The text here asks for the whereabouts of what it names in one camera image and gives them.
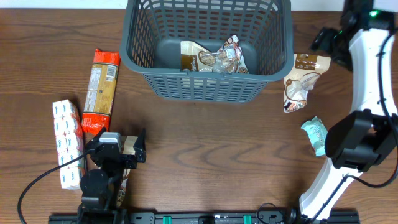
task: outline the small teal packet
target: small teal packet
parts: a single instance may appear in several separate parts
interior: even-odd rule
[[[325,155],[325,140],[328,130],[326,130],[322,121],[314,117],[311,121],[305,122],[301,129],[307,132],[316,156]]]

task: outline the gray plastic basket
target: gray plastic basket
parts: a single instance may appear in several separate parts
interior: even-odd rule
[[[234,34],[249,74],[181,71],[182,40],[216,52]],[[159,96],[245,103],[293,67],[290,0],[129,0],[120,54]]]

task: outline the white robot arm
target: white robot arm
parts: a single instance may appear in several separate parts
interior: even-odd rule
[[[328,158],[314,183],[300,197],[300,213],[307,219],[327,219],[333,205],[354,181],[353,178],[345,178],[345,181],[341,181],[342,178],[346,175],[359,177],[371,166],[380,164],[395,147],[391,127],[380,126],[377,122],[386,123],[383,120],[386,115],[380,104],[379,57],[382,57],[381,81],[385,106],[391,116],[397,114],[391,87],[391,49],[394,36],[390,36],[394,30],[394,18],[392,17],[391,25],[389,12],[378,11],[372,7],[371,2],[367,1],[346,1],[345,11],[341,18],[343,30],[337,32],[332,29],[323,29],[314,41],[315,49],[324,48],[319,42],[328,41],[325,40],[326,35],[333,36],[331,41],[334,42],[332,44],[334,46],[339,39],[340,43],[349,41],[350,57],[344,56],[344,50],[341,49],[337,51],[326,49],[326,51],[332,55],[334,61],[350,70],[353,69],[354,88],[350,115],[329,131],[325,143]],[[355,24],[352,24],[350,20],[353,18],[356,19]],[[384,54],[379,55],[387,39]],[[372,128],[382,131],[390,129],[390,131],[387,131],[388,134],[377,136],[377,134],[368,133]]]

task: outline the wooden table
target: wooden table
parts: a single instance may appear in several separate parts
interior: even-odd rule
[[[18,223],[17,201],[38,175],[57,165],[52,102],[85,102],[95,48],[118,51],[123,10],[0,10],[0,223]],[[294,50],[309,53],[323,26],[339,12],[293,12]],[[398,47],[392,64],[398,99]],[[111,130],[147,129],[147,162],[131,172],[126,205],[159,212],[256,210],[263,202],[286,207],[312,184],[325,158],[314,156],[301,124],[318,116],[327,128],[351,107],[352,74],[332,64],[308,96],[285,114],[284,86],[270,83],[244,105],[164,100],[143,77],[121,65]],[[396,152],[363,178],[387,180]],[[398,222],[398,181],[384,189],[353,183],[336,208],[356,208],[362,223]],[[28,223],[51,213],[73,213],[81,192],[62,190],[59,172],[26,195]]]

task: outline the white and brown snack bag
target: white and brown snack bag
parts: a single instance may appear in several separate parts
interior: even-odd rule
[[[284,111],[296,111],[307,105],[308,91],[312,90],[321,74],[329,70],[330,57],[295,54],[294,66],[284,78]]]
[[[192,41],[181,41],[181,69],[198,72],[249,73],[236,35],[228,38],[214,53]]]
[[[128,136],[124,142],[122,154],[134,155],[136,153],[136,150],[134,149],[134,143],[136,141],[137,141],[137,136]],[[126,187],[127,187],[127,181],[129,179],[129,174],[130,174],[130,169],[125,169],[123,171],[123,180],[120,185],[118,198],[116,201],[116,206],[118,207],[122,205],[124,198],[126,197]]]

